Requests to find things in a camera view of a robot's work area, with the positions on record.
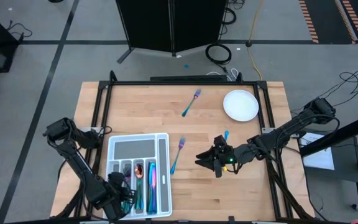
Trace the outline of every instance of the fork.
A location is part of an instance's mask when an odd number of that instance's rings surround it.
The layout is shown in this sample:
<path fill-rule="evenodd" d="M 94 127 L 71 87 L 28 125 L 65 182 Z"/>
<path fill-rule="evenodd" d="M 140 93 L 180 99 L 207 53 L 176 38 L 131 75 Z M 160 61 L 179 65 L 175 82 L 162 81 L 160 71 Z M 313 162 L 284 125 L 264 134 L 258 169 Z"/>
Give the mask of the fork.
<path fill-rule="evenodd" d="M 181 116 L 183 116 L 183 117 L 186 116 L 187 111 L 190 109 L 191 104 L 194 102 L 195 99 L 197 99 L 197 98 L 199 97 L 200 94 L 201 94 L 201 90 L 200 90 L 200 89 L 196 90 L 196 93 L 194 94 L 192 101 L 191 101 L 190 104 L 187 106 L 187 108 L 185 109 L 185 111 L 181 114 Z"/>
<path fill-rule="evenodd" d="M 177 154 L 177 157 L 175 158 L 175 162 L 173 162 L 173 165 L 172 165 L 172 168 L 171 168 L 171 175 L 175 172 L 175 168 L 177 166 L 177 160 L 178 160 L 178 156 L 179 156 L 179 152 L 180 150 L 183 148 L 183 146 L 185 145 L 185 141 L 186 139 L 184 137 L 180 138 L 180 141 L 179 141 L 179 150 L 178 150 L 178 154 Z"/>

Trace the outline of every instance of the spoon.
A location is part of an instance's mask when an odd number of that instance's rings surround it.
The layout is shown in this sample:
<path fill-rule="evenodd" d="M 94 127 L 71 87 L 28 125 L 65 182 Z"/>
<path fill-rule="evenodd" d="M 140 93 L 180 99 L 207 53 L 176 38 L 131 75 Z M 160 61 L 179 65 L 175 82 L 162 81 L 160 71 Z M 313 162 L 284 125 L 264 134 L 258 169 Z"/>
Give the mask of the spoon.
<path fill-rule="evenodd" d="M 136 176 L 136 206 L 135 209 L 143 209 L 143 196 L 142 196 L 142 179 L 143 179 L 143 166 L 137 164 L 135 167 L 135 176 Z"/>

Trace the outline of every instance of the black partition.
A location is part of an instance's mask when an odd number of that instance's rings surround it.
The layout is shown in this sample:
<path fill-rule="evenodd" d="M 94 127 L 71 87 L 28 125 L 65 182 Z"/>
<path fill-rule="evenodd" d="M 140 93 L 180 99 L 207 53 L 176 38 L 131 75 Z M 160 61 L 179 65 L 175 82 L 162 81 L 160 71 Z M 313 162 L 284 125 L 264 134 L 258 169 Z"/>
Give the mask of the black partition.
<path fill-rule="evenodd" d="M 130 48 L 176 52 L 218 41 L 227 0 L 116 0 Z"/>

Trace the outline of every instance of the yellow cable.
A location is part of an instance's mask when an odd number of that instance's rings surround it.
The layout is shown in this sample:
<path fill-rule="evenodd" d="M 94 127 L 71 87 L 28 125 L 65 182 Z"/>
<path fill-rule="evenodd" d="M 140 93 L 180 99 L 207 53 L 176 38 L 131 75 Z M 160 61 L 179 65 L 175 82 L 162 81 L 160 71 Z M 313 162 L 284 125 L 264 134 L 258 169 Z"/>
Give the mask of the yellow cable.
<path fill-rule="evenodd" d="M 252 22 L 251 33 L 249 34 L 248 43 L 251 43 L 252 34 L 254 33 L 255 22 L 256 22 L 256 19 L 258 18 L 258 13 L 259 13 L 260 9 L 262 8 L 262 5 L 263 5 L 263 4 L 264 4 L 264 0 L 260 0 L 258 10 L 257 10 L 256 13 L 255 13 L 254 21 Z M 247 51 L 248 51 L 249 58 L 251 59 L 252 65 L 254 66 L 254 69 L 256 70 L 256 72 L 257 72 L 258 75 L 259 75 L 259 80 L 262 81 L 262 74 L 261 74 L 261 72 L 258 70 L 258 68 L 256 67 L 256 64 L 255 64 L 255 62 L 254 62 L 254 59 L 252 58 L 251 53 L 249 52 L 249 47 L 247 47 Z"/>

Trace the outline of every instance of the desk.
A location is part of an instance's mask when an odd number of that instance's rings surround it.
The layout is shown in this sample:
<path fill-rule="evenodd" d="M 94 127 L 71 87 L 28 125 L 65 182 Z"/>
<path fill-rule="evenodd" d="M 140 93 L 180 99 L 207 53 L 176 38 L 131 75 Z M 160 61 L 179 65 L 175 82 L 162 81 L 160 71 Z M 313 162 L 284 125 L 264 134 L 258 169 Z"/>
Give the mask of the desk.
<path fill-rule="evenodd" d="M 281 126 L 291 119 L 287 97 L 282 82 L 268 82 L 270 104 L 275 124 Z M 104 138 L 99 174 L 105 178 L 108 138 L 111 135 L 168 133 L 170 138 L 170 163 L 177 153 L 180 137 L 186 137 L 175 174 L 171 176 L 173 213 L 170 217 L 156 220 L 275 220 L 270 186 L 265 161 L 254 159 L 234 175 L 223 172 L 220 179 L 214 172 L 195 164 L 195 156 L 208 150 L 213 139 L 229 130 L 227 143 L 236 147 L 247 139 L 260 134 L 258 117 L 246 123 L 229 118 L 223 110 L 223 98 L 236 89 L 253 93 L 251 86 L 206 85 L 202 86 L 200 97 L 193 103 L 185 118 L 181 113 L 199 86 L 167 85 L 114 85 L 109 106 L 107 125 L 112 133 Z M 98 89 L 97 82 L 84 82 L 75 111 L 74 120 L 78 127 L 91 124 Z M 262 111 L 267 122 L 267 112 L 261 96 Z M 103 104 L 98 121 L 101 121 Z M 289 147 L 297 149 L 295 140 Z M 306 188 L 305 172 L 299 154 L 283 150 L 282 160 L 291 193 L 306 212 L 313 215 Z M 79 179 L 64 166 L 57 185 L 51 215 L 56 215 L 70 201 L 77 191 Z M 285 216 L 282 194 L 279 188 L 281 214 Z M 102 210 L 94 211 L 101 216 Z"/>

